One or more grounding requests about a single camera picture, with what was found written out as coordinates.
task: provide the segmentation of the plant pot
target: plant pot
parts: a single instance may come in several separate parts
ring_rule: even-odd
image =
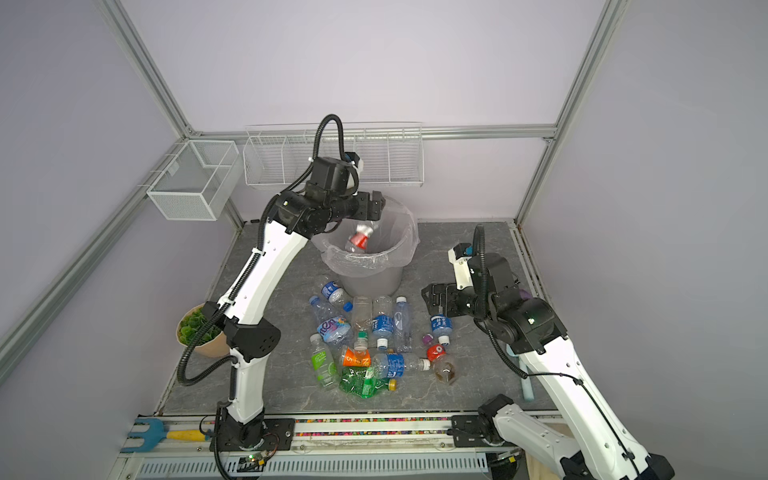
[[[195,310],[203,308],[202,305],[198,305],[194,307],[189,312],[186,312],[184,316],[181,317],[181,320],[179,320],[179,324],[176,326],[176,341],[179,342],[179,335],[181,334],[181,322],[184,321],[187,316],[192,315],[192,312]],[[183,347],[187,347],[182,342],[179,342],[179,345],[182,345]],[[209,356],[211,358],[215,358],[218,356],[225,356],[230,354],[230,347],[227,345],[227,337],[224,335],[224,332],[219,333],[216,335],[214,339],[212,339],[210,342],[204,343],[203,345],[198,345],[194,347],[194,351],[205,356]]]

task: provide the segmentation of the gray marble tabletop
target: gray marble tabletop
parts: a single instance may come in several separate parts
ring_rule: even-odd
[[[431,282],[452,282],[453,268],[448,248],[471,242],[474,223],[420,223],[421,239],[413,261],[405,267],[397,296],[406,296],[414,312],[414,351],[425,356],[420,339],[429,331],[429,315],[421,290]],[[237,241],[217,286],[218,298],[232,284],[256,243],[257,224],[246,225]],[[508,225],[485,223],[486,250],[506,257],[523,284],[525,277]],[[450,386],[440,383],[431,372],[413,372],[398,379],[395,392],[380,392],[361,399],[340,389],[324,390],[313,375],[310,362],[310,335],[314,323],[307,299],[316,294],[316,281],[323,274],[333,275],[320,259],[319,251],[308,243],[290,264],[270,299],[264,317],[280,328],[282,338],[272,352],[263,387],[264,404],[270,414],[310,412],[410,412],[468,411],[499,393],[514,399],[523,409],[554,409],[543,386],[533,379],[535,400],[523,400],[520,379],[498,358],[488,337],[472,319],[453,319],[454,332],[449,352],[454,356],[458,376]],[[188,375],[197,374],[212,362],[192,356]],[[216,403],[227,398],[230,370],[221,367],[202,382],[189,387],[174,385],[161,411],[164,415],[211,414]]]

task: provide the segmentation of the white mesh basket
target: white mesh basket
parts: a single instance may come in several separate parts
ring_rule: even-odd
[[[312,155],[316,128],[309,124],[246,127],[248,140],[243,146],[246,184],[254,188],[274,188],[296,179]],[[361,184],[421,186],[424,183],[421,124],[344,124],[344,150],[356,152],[362,159]],[[323,132],[319,154],[339,157],[339,132],[333,122]]]
[[[189,140],[147,195],[168,220],[216,220],[242,174],[235,142]]]

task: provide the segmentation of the plastic trash bag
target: plastic trash bag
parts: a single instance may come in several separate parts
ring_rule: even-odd
[[[362,277],[411,263],[419,245],[416,217],[400,202],[385,199],[379,228],[368,241],[367,253],[344,250],[346,241],[356,232],[357,220],[345,219],[335,232],[312,237],[312,243],[331,270],[343,276]]]

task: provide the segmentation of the gray trash can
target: gray trash can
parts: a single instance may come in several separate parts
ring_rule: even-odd
[[[350,295],[394,294],[400,286],[402,268],[411,263],[419,244],[416,218],[403,204],[386,197],[381,224],[368,241],[368,253],[344,250],[356,226],[355,220],[344,220],[335,232],[312,237],[312,243]]]

